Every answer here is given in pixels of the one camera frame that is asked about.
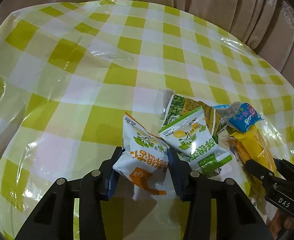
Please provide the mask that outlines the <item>person right hand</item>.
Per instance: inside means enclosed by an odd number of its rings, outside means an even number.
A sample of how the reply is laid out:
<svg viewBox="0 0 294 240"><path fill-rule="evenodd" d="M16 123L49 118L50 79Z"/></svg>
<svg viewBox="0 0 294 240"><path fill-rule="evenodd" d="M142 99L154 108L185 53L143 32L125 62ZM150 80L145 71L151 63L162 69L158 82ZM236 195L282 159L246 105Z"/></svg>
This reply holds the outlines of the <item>person right hand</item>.
<svg viewBox="0 0 294 240"><path fill-rule="evenodd" d="M281 209L277 209L274 217L268 224L268 228L272 234L273 239L278 239L282 229L288 230L289 234L287 236L281 236L282 239L288 239L289 235L294 230L294 218L291 217L289 213Z"/></svg>

